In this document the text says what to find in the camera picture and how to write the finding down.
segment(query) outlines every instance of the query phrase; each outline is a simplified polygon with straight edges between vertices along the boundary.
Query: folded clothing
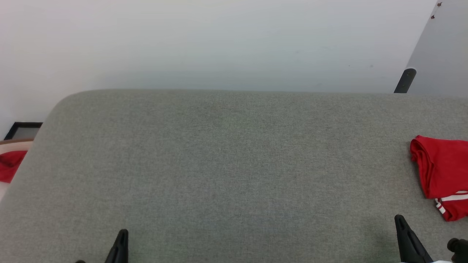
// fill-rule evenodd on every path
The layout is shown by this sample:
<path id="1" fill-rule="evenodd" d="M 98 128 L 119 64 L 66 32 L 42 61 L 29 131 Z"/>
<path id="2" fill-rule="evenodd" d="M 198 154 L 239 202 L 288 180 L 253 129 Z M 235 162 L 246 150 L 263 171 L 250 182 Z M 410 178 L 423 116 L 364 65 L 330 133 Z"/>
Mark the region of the folded clothing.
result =
<path id="1" fill-rule="evenodd" d="M 417 162 L 426 198 L 446 221 L 468 215 L 468 141 L 416 136 L 410 144 L 411 160 Z"/>
<path id="2" fill-rule="evenodd" d="M 0 154 L 0 182 L 11 183 L 13 176 L 28 151 L 12 151 Z"/>

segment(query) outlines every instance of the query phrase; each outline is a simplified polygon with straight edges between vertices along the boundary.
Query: white wall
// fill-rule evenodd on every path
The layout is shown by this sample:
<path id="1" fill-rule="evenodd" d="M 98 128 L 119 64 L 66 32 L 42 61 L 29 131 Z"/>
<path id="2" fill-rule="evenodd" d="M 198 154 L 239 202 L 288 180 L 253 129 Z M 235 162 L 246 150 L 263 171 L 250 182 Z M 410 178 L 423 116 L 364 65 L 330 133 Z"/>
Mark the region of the white wall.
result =
<path id="1" fill-rule="evenodd" d="M 444 0 L 430 19 L 408 67 L 408 93 L 468 96 L 468 1 Z"/>
<path id="2" fill-rule="evenodd" d="M 5 0 L 0 87 L 16 121 L 101 88 L 390 93 L 434 4 Z"/>

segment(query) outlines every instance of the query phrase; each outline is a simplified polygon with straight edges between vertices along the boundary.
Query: gray ironing board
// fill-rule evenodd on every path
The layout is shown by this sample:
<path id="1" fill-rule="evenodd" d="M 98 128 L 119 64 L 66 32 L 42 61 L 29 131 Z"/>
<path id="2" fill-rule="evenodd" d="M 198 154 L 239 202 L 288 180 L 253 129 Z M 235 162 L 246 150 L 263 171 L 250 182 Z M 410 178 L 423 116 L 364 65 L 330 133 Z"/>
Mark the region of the gray ironing board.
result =
<path id="1" fill-rule="evenodd" d="M 102 90 L 60 102 L 0 203 L 0 262 L 399 262 L 468 238 L 424 199 L 409 143 L 468 140 L 466 99 Z"/>

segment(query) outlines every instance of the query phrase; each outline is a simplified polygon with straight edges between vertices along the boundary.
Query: black frame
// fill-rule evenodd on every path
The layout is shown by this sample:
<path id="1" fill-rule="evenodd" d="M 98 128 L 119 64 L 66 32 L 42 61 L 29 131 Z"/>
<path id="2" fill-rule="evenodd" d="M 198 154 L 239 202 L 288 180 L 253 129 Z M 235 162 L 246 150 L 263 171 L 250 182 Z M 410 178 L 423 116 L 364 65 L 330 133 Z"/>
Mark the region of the black frame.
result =
<path id="1" fill-rule="evenodd" d="M 15 122 L 11 126 L 10 131 L 5 136 L 4 140 L 11 140 L 18 131 L 18 128 L 41 128 L 42 122 Z"/>

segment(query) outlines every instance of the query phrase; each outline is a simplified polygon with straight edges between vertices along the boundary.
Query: red garment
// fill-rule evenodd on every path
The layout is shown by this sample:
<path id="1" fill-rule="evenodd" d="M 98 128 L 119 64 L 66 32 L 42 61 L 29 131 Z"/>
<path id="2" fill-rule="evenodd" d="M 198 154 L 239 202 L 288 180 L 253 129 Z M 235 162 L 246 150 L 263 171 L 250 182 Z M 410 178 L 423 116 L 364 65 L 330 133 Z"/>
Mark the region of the red garment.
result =
<path id="1" fill-rule="evenodd" d="M 0 154 L 0 182 L 11 183 L 28 151 L 12 151 Z"/>
<path id="2" fill-rule="evenodd" d="M 411 160 L 419 166 L 426 198 L 436 198 L 446 221 L 468 215 L 468 141 L 416 136 Z"/>

